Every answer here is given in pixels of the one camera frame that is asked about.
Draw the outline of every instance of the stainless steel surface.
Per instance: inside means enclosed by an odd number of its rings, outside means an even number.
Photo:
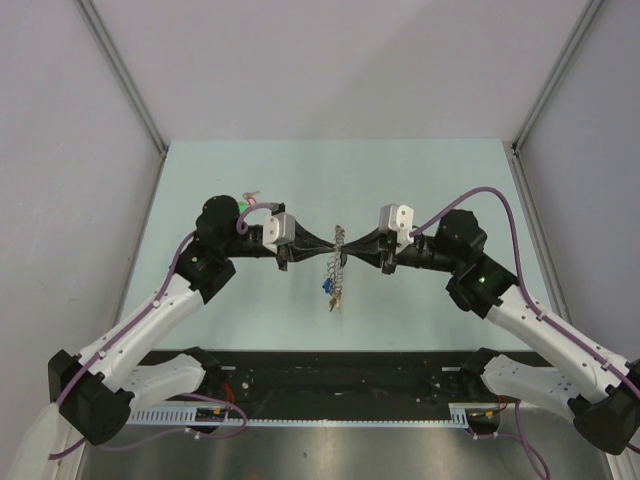
[[[524,124],[520,128],[520,131],[513,142],[517,152],[522,149],[522,146],[527,141],[527,137],[529,136],[531,129],[536,124],[536,121],[553,95],[553,92],[556,90],[556,87],[564,78],[567,67],[570,65],[571,60],[582,45],[586,38],[586,34],[589,32],[589,29],[593,25],[594,20],[602,10],[606,1],[607,0],[590,0],[582,11],[582,15],[580,16],[578,23],[576,23],[576,26],[571,32],[571,35],[562,49],[558,60],[556,60],[555,65],[551,69],[549,78],[542,87],[542,91],[533,103],[533,107],[529,111]]]
[[[529,227],[531,239],[533,240],[533,247],[538,257],[542,277],[544,279],[545,286],[547,287],[551,308],[565,321],[573,324],[571,321],[571,313],[567,308],[564,292],[560,285],[558,272],[551,256],[549,242],[547,241],[544,229],[542,228],[540,214],[538,213],[536,204],[533,201],[531,188],[529,187],[529,182],[527,181],[524,169],[522,168],[522,160],[520,155],[518,155],[510,145],[505,144],[505,154],[507,155],[511,175],[513,176],[513,181],[516,185],[518,196],[520,197],[520,203],[522,203],[522,210],[524,211],[524,217],[527,221],[527,226]]]
[[[75,0],[76,5],[78,6],[80,13],[84,17],[91,33],[93,33],[98,46],[102,50],[109,63],[109,66],[112,68],[118,82],[122,86],[127,98],[131,102],[134,110],[140,117],[140,120],[144,124],[144,127],[151,138],[151,141],[158,149],[160,155],[164,156],[167,152],[167,145],[162,140],[162,136],[160,135],[160,131],[156,126],[151,114],[149,113],[149,109],[142,99],[142,95],[140,95],[140,91],[138,87],[136,87],[129,70],[124,64],[120,53],[118,52],[115,44],[113,43],[113,39],[107,28],[98,13],[95,5],[92,0]]]
[[[605,456],[571,424],[539,409],[523,414],[529,440],[553,479],[612,479]],[[158,430],[126,427],[116,441],[130,443]],[[501,430],[516,431],[513,411]],[[125,453],[90,448],[79,478],[537,480],[520,444],[508,439],[473,441],[454,429],[291,427],[253,428],[211,441],[178,433]]]

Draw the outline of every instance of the metal frame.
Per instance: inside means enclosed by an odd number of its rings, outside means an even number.
[[[109,35],[109,31],[107,30],[104,21],[93,4],[93,0],[74,0],[74,3],[80,10],[80,14],[86,21],[89,30],[93,33],[96,43],[100,47],[100,50],[102,50],[107,63],[118,80],[118,83],[122,86],[127,99],[131,102],[134,111],[144,124],[149,138],[158,150],[158,153],[164,158],[167,152],[167,144],[162,139],[162,135],[160,134],[153,117],[149,113],[146,103],[142,99],[140,90],[138,90],[138,87],[133,81],[122,57],[118,53],[118,49],[116,48],[111,35]]]
[[[156,195],[158,193],[158,187],[160,186],[160,179],[162,178],[162,172],[164,171],[165,158],[166,158],[166,153],[162,156],[162,159],[159,162],[158,171],[155,173],[155,178],[153,179],[153,189],[151,191],[151,195],[149,195],[149,200],[144,207],[144,217],[140,222],[140,227],[138,228],[138,235],[136,236],[136,244],[134,246],[133,255],[131,255],[131,259],[129,261],[129,266],[127,267],[127,276],[122,286],[122,291],[120,293],[120,297],[118,300],[118,307],[116,308],[116,314],[114,315],[110,324],[111,327],[114,326],[116,323],[118,323],[124,311],[124,304],[127,300],[127,292],[129,291],[129,286],[131,285],[131,280],[133,278],[133,271],[135,270],[136,262],[138,261],[138,255],[140,255],[140,248],[142,247],[142,239],[144,238],[144,232],[147,229],[147,224],[149,223],[149,217],[151,217],[151,209],[153,207],[153,203],[155,202]]]
[[[522,204],[524,217],[527,222],[527,226],[529,227],[529,233],[533,240],[533,248],[536,252],[536,256],[538,257],[538,263],[542,269],[542,277],[547,287],[547,292],[549,293],[551,308],[566,322],[573,324],[562,287],[560,286],[558,272],[551,256],[549,242],[547,241],[547,236],[542,227],[540,214],[536,208],[533,195],[531,194],[531,188],[529,187],[529,182],[522,167],[522,161],[513,148],[507,144],[505,144],[505,153],[507,155],[507,161],[509,162],[509,168],[511,169],[513,181],[516,185],[516,191],[520,197],[520,203]]]

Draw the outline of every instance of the black joint housing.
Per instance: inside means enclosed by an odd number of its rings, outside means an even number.
[[[80,370],[77,358],[64,350],[49,360],[49,397],[55,402],[64,387]],[[114,393],[99,375],[86,372],[60,406],[60,414],[92,445],[110,440],[127,423],[131,408],[131,392]]]
[[[487,364],[498,355],[500,353],[495,350],[481,348],[474,352],[460,368],[462,384],[473,400],[481,401],[490,394],[481,376]]]
[[[205,371],[205,377],[197,392],[211,397],[222,384],[222,365],[213,355],[200,347],[188,348],[183,352],[197,360]]]
[[[640,387],[640,364],[631,365],[627,378]],[[609,396],[595,404],[578,396],[568,405],[580,435],[600,450],[620,455],[640,428],[640,400],[624,383],[607,392]]]
[[[461,262],[468,262],[481,252],[487,233],[480,228],[473,212],[451,210],[438,224],[434,237],[437,251]]]

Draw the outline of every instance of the work surface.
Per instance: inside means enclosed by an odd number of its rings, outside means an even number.
[[[426,222],[473,187],[503,191],[515,210],[529,289],[547,302],[502,143],[482,140],[202,142],[171,145],[126,299],[128,315],[162,281],[174,249],[204,202],[220,194],[284,202],[313,234],[346,241],[377,227],[380,208],[407,204]],[[481,194],[473,210],[489,235],[486,251],[513,269],[500,202]],[[253,213],[249,223],[261,223]],[[343,312],[329,313],[321,285],[327,256],[290,264],[236,259],[237,274],[202,310],[158,346],[215,350],[498,350],[526,349],[511,334],[461,312],[445,285],[448,274],[398,267],[393,276],[351,258],[345,268]]]
[[[536,408],[523,425],[558,480],[610,480],[604,454],[571,424]],[[515,433],[513,407],[502,432]],[[155,427],[127,427],[114,441],[147,438]],[[249,428],[227,440],[183,434],[124,453],[91,448],[79,479],[87,480],[539,480],[522,446],[508,439],[474,442],[460,429]]]

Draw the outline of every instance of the white wall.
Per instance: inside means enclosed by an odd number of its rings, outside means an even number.
[[[523,149],[572,319],[640,357],[640,2],[608,2]]]
[[[586,3],[96,0],[160,130],[205,141],[512,140]]]
[[[0,8],[0,477],[47,361],[113,321],[160,165],[73,2]]]

